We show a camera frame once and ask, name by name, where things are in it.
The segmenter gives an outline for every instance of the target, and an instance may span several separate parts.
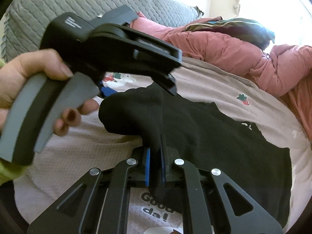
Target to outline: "gray rubber handle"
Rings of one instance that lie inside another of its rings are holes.
[[[66,108],[77,108],[99,93],[92,79],[77,72],[68,81],[44,74],[31,77],[15,99],[0,139],[0,158],[29,165],[53,134],[55,121]]]

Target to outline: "pink puffer jacket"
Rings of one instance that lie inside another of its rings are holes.
[[[166,27],[148,20],[141,12],[138,15],[131,28],[180,48],[183,56],[252,80],[260,89],[283,101],[312,139],[312,47],[276,45],[266,54],[255,45],[226,34],[182,32],[186,26]],[[195,22],[215,20],[218,18]]]

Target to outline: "strawberry print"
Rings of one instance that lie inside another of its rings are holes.
[[[116,80],[115,80],[114,77],[113,77],[113,74],[104,77],[103,81],[104,81],[104,82],[116,82]]]
[[[247,96],[245,96],[244,94],[238,94],[237,99],[240,100],[244,105],[249,105]]]

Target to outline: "silver screw head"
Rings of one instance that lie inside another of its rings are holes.
[[[127,164],[128,165],[134,165],[134,164],[136,164],[136,160],[135,159],[128,159]]]
[[[177,165],[184,165],[184,160],[183,159],[176,159],[176,160],[174,160],[174,163]]]
[[[221,171],[217,168],[211,170],[212,175],[219,176],[221,175]]]
[[[98,168],[92,168],[90,171],[89,171],[90,175],[92,176],[96,176],[99,174],[99,169]]]

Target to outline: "gray quilted blanket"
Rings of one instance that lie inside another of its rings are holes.
[[[14,0],[5,15],[2,57],[10,61],[21,53],[38,50],[49,22],[64,12],[91,20],[123,4],[165,26],[182,26],[202,16],[197,7],[176,0]]]

